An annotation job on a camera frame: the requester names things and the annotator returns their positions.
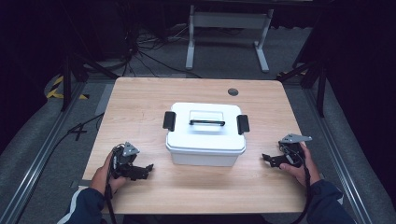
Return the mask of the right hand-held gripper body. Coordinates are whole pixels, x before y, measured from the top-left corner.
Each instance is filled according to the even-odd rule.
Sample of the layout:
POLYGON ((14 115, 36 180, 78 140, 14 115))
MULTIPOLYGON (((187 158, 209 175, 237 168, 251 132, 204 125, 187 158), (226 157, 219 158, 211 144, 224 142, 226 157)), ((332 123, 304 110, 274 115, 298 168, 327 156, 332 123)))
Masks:
POLYGON ((284 162, 299 168, 305 159, 302 142, 311 141, 311 136, 288 133, 279 142, 279 150, 284 153, 284 162))

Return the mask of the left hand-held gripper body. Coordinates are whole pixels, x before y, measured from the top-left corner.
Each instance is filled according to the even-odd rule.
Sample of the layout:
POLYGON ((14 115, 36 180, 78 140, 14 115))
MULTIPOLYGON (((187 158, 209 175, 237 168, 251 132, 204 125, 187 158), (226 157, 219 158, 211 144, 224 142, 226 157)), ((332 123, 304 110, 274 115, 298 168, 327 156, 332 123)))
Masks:
POLYGON ((117 179, 119 177, 129 177, 136 180, 138 174, 133 162, 137 157, 139 150, 131 143, 125 142, 118 144, 112 149, 112 159, 110 160, 110 173, 117 179))

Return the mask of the black box latch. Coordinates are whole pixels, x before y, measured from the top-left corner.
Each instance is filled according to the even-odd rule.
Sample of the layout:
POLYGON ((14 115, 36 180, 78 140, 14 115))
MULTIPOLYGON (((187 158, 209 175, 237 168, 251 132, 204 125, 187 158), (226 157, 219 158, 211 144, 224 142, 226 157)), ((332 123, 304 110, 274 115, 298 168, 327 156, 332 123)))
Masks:
POLYGON ((236 117, 238 134, 248 133, 250 131, 247 115, 238 115, 236 117))

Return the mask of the white plastic storage box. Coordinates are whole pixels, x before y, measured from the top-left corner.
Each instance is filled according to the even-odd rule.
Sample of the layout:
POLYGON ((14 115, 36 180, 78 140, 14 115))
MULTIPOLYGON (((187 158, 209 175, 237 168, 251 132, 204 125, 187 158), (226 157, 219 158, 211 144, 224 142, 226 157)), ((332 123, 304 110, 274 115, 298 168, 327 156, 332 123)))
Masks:
POLYGON ((174 164, 198 166, 233 166, 246 149, 194 149, 194 148, 168 148, 174 164))

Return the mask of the white box lid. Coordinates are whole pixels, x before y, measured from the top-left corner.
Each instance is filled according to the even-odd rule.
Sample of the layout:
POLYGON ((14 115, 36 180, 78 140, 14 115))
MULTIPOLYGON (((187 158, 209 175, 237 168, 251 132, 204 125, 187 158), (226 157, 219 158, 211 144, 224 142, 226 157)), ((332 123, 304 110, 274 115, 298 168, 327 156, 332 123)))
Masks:
POLYGON ((164 113, 165 145, 175 149, 246 148, 245 133, 239 135, 237 130, 238 115, 243 114, 237 105, 174 103, 164 113), (223 120, 225 125, 190 125, 191 119, 223 120))

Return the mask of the person's right hand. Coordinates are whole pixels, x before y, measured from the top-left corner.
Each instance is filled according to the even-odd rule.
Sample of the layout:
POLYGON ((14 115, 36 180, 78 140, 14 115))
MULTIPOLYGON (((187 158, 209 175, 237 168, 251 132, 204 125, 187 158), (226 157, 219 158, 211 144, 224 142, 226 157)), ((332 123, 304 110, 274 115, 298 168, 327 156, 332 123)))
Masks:
POLYGON ((312 160, 310 150, 306 147, 304 143, 301 143, 300 146, 304 151, 305 165, 297 168, 286 163, 281 163, 279 168, 282 171, 285 171, 288 174, 292 175, 304 187, 312 186, 313 184, 318 182, 321 177, 319 175, 318 167, 312 160))

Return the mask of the person's left hand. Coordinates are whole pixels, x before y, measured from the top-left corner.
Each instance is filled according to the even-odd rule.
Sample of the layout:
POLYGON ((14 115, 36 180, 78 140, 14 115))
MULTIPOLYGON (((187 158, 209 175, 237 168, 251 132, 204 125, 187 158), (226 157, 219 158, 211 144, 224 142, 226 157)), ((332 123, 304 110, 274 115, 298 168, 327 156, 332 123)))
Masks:
POLYGON ((112 159, 112 153, 109 153, 103 165, 96 170, 90 184, 90 187, 92 189, 96 189, 102 195, 104 195, 106 192, 106 184, 109 184, 112 192, 115 193, 126 183, 125 177, 119 177, 117 179, 111 177, 110 179, 107 179, 107 172, 109 169, 109 164, 111 159, 112 159))

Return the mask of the black tripod stand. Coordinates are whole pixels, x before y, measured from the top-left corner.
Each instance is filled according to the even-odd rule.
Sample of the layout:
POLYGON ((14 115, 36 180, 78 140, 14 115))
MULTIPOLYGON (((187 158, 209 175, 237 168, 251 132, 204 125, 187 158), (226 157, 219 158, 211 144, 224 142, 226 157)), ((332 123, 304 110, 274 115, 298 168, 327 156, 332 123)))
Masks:
POLYGON ((276 80, 284 82, 287 79, 304 73, 304 77, 300 82, 300 86, 303 89, 311 89, 315 83, 318 83, 316 107, 319 115, 323 118, 326 72, 325 63, 323 61, 315 61, 299 65, 289 72, 281 72, 276 76, 276 80))
POLYGON ((117 79, 118 76, 110 70, 104 68, 99 63, 83 57, 77 53, 69 53, 65 56, 63 62, 62 75, 64 77, 64 98, 62 111, 65 111, 72 102, 72 77, 75 77, 77 82, 86 82, 88 80, 88 73, 84 65, 87 64, 94 70, 102 73, 111 79, 117 79))

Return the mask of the yellow black floor tape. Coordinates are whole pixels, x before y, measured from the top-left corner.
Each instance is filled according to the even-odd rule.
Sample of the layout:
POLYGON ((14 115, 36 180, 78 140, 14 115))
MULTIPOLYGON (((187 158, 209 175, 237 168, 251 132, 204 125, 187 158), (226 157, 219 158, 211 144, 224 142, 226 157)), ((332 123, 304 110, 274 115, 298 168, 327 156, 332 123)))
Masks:
POLYGON ((63 83, 64 77, 62 75, 59 75, 55 81, 53 82, 49 92, 47 93, 47 98, 58 98, 58 99, 63 99, 64 95, 62 93, 58 92, 58 88, 60 85, 63 83))

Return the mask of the dark curtain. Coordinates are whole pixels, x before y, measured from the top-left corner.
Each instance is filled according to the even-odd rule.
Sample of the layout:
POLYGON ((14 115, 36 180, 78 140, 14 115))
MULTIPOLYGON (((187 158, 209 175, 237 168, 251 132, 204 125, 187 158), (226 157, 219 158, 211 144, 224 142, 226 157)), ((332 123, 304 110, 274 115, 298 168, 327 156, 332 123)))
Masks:
POLYGON ((62 47, 50 5, 0 0, 0 154, 47 102, 44 88, 60 68, 62 47))
POLYGON ((328 78, 361 149, 396 205, 396 0, 336 0, 328 78))

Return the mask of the aluminium floor rail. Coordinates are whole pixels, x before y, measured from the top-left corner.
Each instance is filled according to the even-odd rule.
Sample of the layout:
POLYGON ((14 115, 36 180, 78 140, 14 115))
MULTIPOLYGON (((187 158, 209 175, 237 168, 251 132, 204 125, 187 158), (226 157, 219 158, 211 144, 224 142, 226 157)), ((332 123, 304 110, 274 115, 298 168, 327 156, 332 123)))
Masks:
POLYGON ((21 215, 35 191, 38 180, 42 175, 52 152, 59 143, 57 138, 64 126, 67 116, 70 114, 70 111, 77 102, 79 96, 82 94, 85 86, 85 83, 77 83, 76 87, 72 90, 71 99, 65 111, 59 111, 57 114, 56 120, 53 121, 48 135, 43 140, 43 143, 34 156, 34 159, 24 173, 21 183, 18 185, 13 197, 5 208, 4 214, 0 216, 0 224, 16 224, 21 218, 21 215))
POLYGON ((309 108, 314 114, 314 118, 324 136, 327 146, 330 150, 330 157, 335 167, 335 171, 338 174, 344 192, 349 200, 349 203, 354 211, 356 219, 359 224, 373 224, 368 211, 361 199, 361 196, 356 188, 355 182, 351 177, 350 172, 347 169, 347 165, 342 159, 342 155, 336 145, 329 126, 325 120, 319 115, 316 106, 316 99, 314 93, 311 90, 304 90, 304 96, 308 102, 309 108))

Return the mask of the white metal table frame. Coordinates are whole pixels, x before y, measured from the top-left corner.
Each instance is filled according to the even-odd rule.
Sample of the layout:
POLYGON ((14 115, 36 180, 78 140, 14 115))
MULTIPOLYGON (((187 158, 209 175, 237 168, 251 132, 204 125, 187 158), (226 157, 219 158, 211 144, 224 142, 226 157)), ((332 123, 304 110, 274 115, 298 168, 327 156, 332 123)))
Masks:
POLYGON ((264 14, 225 13, 225 12, 199 12, 195 6, 190 6, 189 15, 189 44, 185 67, 193 68, 195 40, 195 28, 234 28, 234 29, 257 29, 261 30, 261 37, 253 43, 256 55, 264 73, 269 72, 269 65, 263 50, 264 41, 267 37, 274 11, 269 9, 264 14))

